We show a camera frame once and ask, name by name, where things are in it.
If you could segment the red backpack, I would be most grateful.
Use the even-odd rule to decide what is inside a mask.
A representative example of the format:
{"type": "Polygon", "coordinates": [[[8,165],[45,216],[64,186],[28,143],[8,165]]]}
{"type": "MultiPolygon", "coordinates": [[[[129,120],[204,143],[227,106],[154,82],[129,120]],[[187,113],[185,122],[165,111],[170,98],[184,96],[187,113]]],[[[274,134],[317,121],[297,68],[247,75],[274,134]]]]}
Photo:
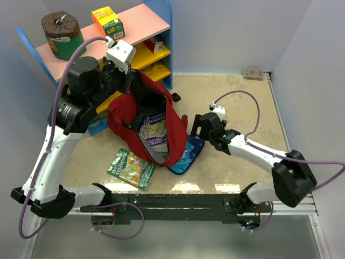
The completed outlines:
{"type": "Polygon", "coordinates": [[[133,75],[129,93],[120,95],[108,107],[108,127],[139,158],[159,166],[173,166],[187,145],[188,116],[177,114],[172,94],[161,83],[140,70],[133,70],[133,75]],[[139,134],[143,117],[160,112],[165,113],[167,123],[166,152],[155,151],[139,134]]]}

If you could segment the purple Treehouse book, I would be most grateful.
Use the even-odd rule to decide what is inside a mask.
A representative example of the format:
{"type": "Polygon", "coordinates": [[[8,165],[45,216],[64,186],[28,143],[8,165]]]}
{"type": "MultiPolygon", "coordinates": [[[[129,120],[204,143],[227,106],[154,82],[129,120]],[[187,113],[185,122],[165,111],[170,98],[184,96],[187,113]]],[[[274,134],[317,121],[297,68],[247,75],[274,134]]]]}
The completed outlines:
{"type": "Polygon", "coordinates": [[[165,112],[145,115],[139,134],[156,152],[167,152],[167,121],[165,112]]]}

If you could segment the green Treehouse book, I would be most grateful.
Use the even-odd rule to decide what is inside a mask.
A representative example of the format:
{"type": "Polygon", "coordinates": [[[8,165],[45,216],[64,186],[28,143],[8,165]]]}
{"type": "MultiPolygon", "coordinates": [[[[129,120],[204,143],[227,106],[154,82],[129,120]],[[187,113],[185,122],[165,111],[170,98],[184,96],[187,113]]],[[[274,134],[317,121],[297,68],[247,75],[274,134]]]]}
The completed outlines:
{"type": "Polygon", "coordinates": [[[140,190],[146,190],[158,165],[120,148],[107,173],[140,190]]]}

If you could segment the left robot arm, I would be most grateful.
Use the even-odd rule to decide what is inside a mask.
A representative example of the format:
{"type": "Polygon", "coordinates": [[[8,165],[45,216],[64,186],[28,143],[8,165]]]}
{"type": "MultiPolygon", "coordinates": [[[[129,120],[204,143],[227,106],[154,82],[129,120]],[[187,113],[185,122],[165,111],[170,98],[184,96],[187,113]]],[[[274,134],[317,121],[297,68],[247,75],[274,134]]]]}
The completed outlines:
{"type": "Polygon", "coordinates": [[[11,197],[46,219],[61,219],[76,207],[94,206],[105,212],[112,192],[99,183],[87,187],[61,185],[72,152],[98,113],[115,92],[126,93],[133,72],[129,63],[104,58],[103,67],[93,57],[70,59],[59,83],[49,114],[45,141],[27,182],[11,197]]]}

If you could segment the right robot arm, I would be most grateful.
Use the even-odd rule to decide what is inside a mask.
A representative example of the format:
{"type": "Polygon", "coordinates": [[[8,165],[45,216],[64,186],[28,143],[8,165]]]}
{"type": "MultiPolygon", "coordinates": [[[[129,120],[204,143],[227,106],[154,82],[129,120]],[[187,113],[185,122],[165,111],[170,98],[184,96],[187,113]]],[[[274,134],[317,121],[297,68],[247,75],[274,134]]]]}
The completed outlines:
{"type": "Polygon", "coordinates": [[[216,150],[242,158],[268,172],[271,182],[252,183],[239,194],[236,205],[246,212],[254,211],[263,202],[281,201],[296,207],[317,185],[317,180],[303,155],[269,150],[259,143],[245,141],[245,136],[226,129],[226,121],[213,112],[197,114],[191,136],[208,141],[216,150]]]}

